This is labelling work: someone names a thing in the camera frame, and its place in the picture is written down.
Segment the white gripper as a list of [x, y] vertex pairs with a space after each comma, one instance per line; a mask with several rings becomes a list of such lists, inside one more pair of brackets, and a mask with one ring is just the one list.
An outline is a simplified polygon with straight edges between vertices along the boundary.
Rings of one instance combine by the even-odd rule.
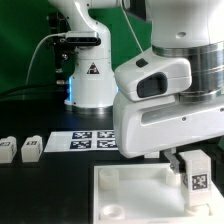
[[174, 147], [224, 135], [224, 96], [183, 104], [173, 96], [131, 102], [118, 93], [113, 126], [123, 156], [133, 158], [164, 150], [171, 170], [180, 174], [182, 164]]

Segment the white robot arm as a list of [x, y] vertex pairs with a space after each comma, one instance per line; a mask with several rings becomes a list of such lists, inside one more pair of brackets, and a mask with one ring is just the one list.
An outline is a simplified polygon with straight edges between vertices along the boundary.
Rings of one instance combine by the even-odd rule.
[[[224, 135], [224, 0], [49, 0], [75, 46], [70, 106], [113, 110], [120, 153], [133, 158]], [[151, 46], [111, 67], [110, 32], [90, 10], [120, 7], [152, 25]]]

